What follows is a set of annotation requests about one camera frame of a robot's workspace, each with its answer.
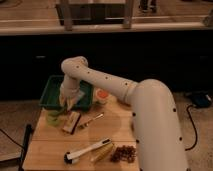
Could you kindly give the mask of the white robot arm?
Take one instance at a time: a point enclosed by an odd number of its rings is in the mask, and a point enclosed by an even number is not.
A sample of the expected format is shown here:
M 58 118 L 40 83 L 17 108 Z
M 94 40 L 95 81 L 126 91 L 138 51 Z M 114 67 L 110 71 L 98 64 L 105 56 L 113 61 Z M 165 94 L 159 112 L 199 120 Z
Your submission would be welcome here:
M 75 98 L 84 80 L 131 106 L 139 171 L 189 171 L 174 97 L 163 82 L 135 82 L 97 71 L 83 56 L 63 60 L 61 70 L 61 99 Z

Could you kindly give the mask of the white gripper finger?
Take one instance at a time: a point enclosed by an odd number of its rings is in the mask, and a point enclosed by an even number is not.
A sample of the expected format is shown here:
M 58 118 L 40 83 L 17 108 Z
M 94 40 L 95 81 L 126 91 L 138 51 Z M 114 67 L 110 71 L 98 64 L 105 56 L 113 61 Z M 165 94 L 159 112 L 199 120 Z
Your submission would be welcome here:
M 77 99 L 76 98 L 72 98 L 72 99 L 68 99 L 67 100 L 67 110 L 71 110 L 72 107 L 77 103 Z
M 59 104 L 61 107 L 67 106 L 67 100 L 64 97 L 59 97 Z

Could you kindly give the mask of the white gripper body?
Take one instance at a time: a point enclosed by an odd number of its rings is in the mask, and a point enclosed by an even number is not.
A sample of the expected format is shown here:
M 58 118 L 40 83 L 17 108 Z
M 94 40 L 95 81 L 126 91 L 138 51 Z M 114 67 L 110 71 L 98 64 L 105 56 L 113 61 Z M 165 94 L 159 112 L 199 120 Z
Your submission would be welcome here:
M 66 98 L 66 100 L 76 98 L 79 91 L 80 91 L 80 80 L 65 75 L 60 85 L 59 97 L 64 97 Z

